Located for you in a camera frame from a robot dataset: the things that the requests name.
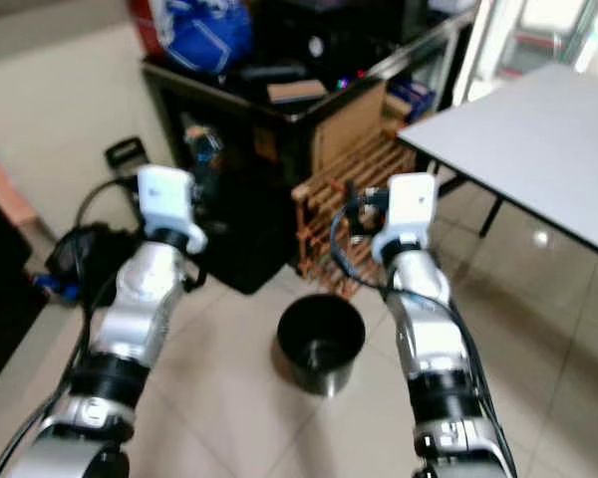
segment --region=blue bag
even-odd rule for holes
[[[193,70],[221,73],[252,49],[250,15],[239,0],[166,0],[164,48]]]

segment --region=black trash can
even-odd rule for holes
[[[331,294],[315,294],[294,302],[281,316],[279,346],[303,389],[332,396],[350,378],[352,363],[366,339],[357,310]]]

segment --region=tiled floor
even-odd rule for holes
[[[520,476],[598,477],[598,256],[508,205],[478,239],[491,201],[460,189],[441,203],[433,235]],[[134,477],[410,476],[413,418],[377,295],[354,299],[368,340],[340,394],[322,399],[288,381],[277,321],[313,289],[285,268],[252,297],[211,280],[182,301],[128,447]],[[62,365],[68,317],[46,311],[1,376],[0,447]]]

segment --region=black cabinet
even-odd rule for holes
[[[24,272],[30,254],[29,244],[0,210],[0,371],[47,302]]]

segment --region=black bag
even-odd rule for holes
[[[66,285],[78,283],[72,246],[74,238],[77,241],[77,252],[82,261],[85,280],[80,297],[91,306],[100,289],[133,256],[137,249],[137,238],[135,234],[126,230],[113,231],[101,222],[70,230],[58,241],[45,262],[54,278]],[[115,295],[114,279],[110,281],[97,306],[109,306]]]

